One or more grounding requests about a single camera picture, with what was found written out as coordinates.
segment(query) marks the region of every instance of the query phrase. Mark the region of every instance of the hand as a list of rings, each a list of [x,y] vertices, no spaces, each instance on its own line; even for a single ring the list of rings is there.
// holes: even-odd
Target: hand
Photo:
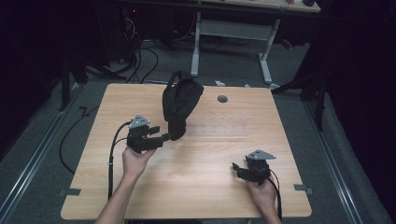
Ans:
[[[143,154],[136,153],[130,147],[126,147],[122,153],[123,179],[138,179],[146,169],[149,158],[156,149],[148,150]]]
[[[260,209],[265,223],[280,223],[275,208],[276,190],[269,180],[265,180],[260,186],[256,182],[247,181],[247,186],[250,189],[251,198]]]

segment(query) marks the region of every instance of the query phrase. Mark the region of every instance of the small table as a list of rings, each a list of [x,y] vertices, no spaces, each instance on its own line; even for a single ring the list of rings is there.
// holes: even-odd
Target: small table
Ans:
[[[150,127],[163,119],[163,85],[110,84],[82,153],[62,217],[95,219],[107,202],[107,163],[112,139],[122,123],[140,113]],[[218,96],[228,98],[220,103]],[[119,138],[126,137],[124,128]],[[114,189],[122,176],[121,153],[114,150]],[[304,191],[271,92],[264,88],[205,87],[200,102],[187,119],[186,134],[167,141],[148,162],[137,182],[125,218],[260,217],[244,180],[232,162],[246,167],[245,156],[261,149],[276,156],[270,168],[280,182],[284,217],[308,217],[311,207]]]
[[[320,7],[315,3],[312,7],[308,7],[303,0],[293,0],[292,4],[288,4],[286,0],[198,0],[201,3],[236,5],[240,7],[262,7],[277,10],[298,11],[306,13],[319,13]],[[201,20],[201,12],[196,13],[195,25],[195,46],[192,53],[191,75],[198,76],[200,61],[200,36],[216,35],[224,37],[235,37],[244,39],[254,39],[265,41],[265,47],[262,53],[259,53],[260,65],[262,68],[262,76],[265,83],[271,84],[272,78],[268,68],[267,57],[270,48],[274,42],[276,32],[280,23],[280,19],[276,19],[272,25],[248,24],[230,21],[213,21]]]

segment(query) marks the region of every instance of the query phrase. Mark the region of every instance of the table leg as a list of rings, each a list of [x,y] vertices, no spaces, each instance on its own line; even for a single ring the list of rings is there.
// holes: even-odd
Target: table leg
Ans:
[[[195,47],[194,47],[194,52],[192,54],[192,63],[191,63],[192,77],[198,77],[200,33],[201,33],[201,12],[197,12],[197,22],[195,28]]]
[[[274,42],[274,38],[275,38],[277,27],[279,26],[279,23],[280,23],[280,19],[276,19],[272,26],[269,38],[267,40],[267,43],[266,43],[266,46],[264,49],[264,53],[259,54],[260,64],[262,66],[262,75],[264,77],[265,83],[267,83],[267,84],[272,83],[270,70],[268,69],[267,57],[270,52],[271,46]]]

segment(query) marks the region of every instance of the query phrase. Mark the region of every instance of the metal rail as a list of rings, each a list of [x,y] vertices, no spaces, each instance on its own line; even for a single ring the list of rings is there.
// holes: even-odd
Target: metal rail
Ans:
[[[318,129],[318,126],[315,122],[315,112],[312,105],[305,101],[303,102],[304,109],[308,116],[310,117],[310,121],[312,126],[316,130],[316,134],[319,142],[321,143],[321,148],[323,152],[324,159],[326,161],[326,165],[329,169],[330,176],[332,177],[332,181],[334,183],[335,189],[338,192],[338,196],[340,197],[341,203],[344,206],[346,211],[346,215],[349,218],[350,223],[363,223],[361,220],[361,215],[359,213],[358,208],[356,207],[352,194],[350,193],[349,187],[345,182],[344,178],[341,175],[340,170],[338,169],[337,163],[332,155],[332,151],[330,150],[329,145],[327,144],[325,135]]]
[[[6,224],[9,218],[11,217],[21,197],[29,187],[30,182],[32,181],[33,177],[35,176],[35,173],[40,167],[41,162],[46,157],[47,152],[50,149],[50,144],[52,142],[53,136],[58,131],[67,111],[70,109],[73,102],[79,96],[82,89],[83,88],[79,87],[78,84],[76,84],[73,87],[72,90],[73,95],[70,103],[65,108],[65,110],[60,111],[58,113],[58,115],[55,117],[55,119],[47,129],[47,132],[44,135],[43,139],[41,140],[40,144],[38,145],[37,149],[35,150],[34,155],[27,163],[26,167],[24,168],[23,172],[21,173],[20,177],[18,178],[17,182],[12,188],[11,192],[8,194],[6,200],[3,202],[2,206],[0,207],[0,224]]]

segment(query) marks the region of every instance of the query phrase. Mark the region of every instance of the right hand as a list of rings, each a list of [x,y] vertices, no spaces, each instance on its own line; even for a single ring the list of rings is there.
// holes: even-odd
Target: right hand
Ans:
[[[256,182],[247,180],[246,183],[250,189],[251,198],[262,213],[265,223],[281,223],[275,207],[276,190],[270,181],[266,179],[260,186]]]

